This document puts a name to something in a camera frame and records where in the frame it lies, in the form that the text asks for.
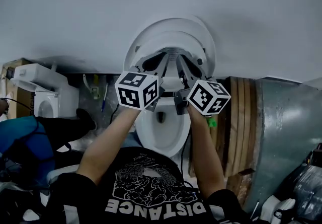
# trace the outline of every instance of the plastic bag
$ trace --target plastic bag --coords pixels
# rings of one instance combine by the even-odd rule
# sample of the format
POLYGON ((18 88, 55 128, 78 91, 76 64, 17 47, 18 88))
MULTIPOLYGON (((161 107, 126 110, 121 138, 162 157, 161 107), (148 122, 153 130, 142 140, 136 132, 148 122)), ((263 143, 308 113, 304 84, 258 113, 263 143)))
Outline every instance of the plastic bag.
POLYGON ((298 218, 322 220, 322 168, 307 166, 295 185, 298 218))

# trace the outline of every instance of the cardboard box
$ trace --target cardboard box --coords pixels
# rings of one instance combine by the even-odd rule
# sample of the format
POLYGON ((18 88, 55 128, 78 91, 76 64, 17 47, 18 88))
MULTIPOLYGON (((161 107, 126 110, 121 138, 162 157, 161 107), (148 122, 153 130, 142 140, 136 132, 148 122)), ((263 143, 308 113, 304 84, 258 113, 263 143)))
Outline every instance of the cardboard box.
POLYGON ((6 77, 6 94, 12 92, 12 99, 19 101, 26 106, 28 106, 32 113, 30 113, 29 109, 20 105, 14 101, 10 102, 9 111, 8 111, 8 119, 19 118, 19 117, 27 117, 34 114, 34 97, 35 93, 28 92, 23 90, 17 86, 15 86, 10 79, 14 76, 14 70, 17 66, 31 64, 32 62, 21 58, 15 61, 11 61, 3 64, 1 76, 6 77))

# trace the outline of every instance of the black t-shirt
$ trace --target black t-shirt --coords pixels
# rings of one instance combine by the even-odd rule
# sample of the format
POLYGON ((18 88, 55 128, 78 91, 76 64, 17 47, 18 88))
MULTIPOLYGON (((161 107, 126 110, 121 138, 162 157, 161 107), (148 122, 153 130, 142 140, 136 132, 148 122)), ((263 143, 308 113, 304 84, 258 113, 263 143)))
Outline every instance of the black t-shirt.
POLYGON ((68 173, 50 189, 45 223, 248 222, 231 191, 219 190, 203 200, 196 189, 184 185, 172 160, 145 148, 120 149, 98 186, 85 176, 68 173))

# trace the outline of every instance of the toilet tank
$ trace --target toilet tank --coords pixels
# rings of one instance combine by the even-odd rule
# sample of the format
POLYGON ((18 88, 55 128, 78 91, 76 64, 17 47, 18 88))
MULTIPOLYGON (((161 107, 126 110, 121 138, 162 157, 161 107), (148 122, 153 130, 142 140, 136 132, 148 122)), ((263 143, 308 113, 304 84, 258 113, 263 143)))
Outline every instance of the toilet tank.
POLYGON ((24 82, 30 82, 49 90, 52 88, 59 89, 62 86, 68 85, 67 77, 40 64, 28 64, 16 67, 12 81, 20 81, 20 87, 24 82))

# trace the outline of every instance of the black and white marker cube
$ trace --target black and white marker cube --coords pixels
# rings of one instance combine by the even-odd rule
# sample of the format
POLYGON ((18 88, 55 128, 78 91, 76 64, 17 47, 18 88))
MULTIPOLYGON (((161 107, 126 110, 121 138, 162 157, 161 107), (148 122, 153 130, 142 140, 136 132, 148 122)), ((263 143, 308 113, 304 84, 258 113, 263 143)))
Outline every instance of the black and white marker cube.
POLYGON ((150 74, 124 71, 115 83, 119 104, 144 110, 159 96, 159 80, 150 74))
POLYGON ((230 100, 230 95, 222 84, 197 80, 187 100, 202 115, 215 115, 230 100))

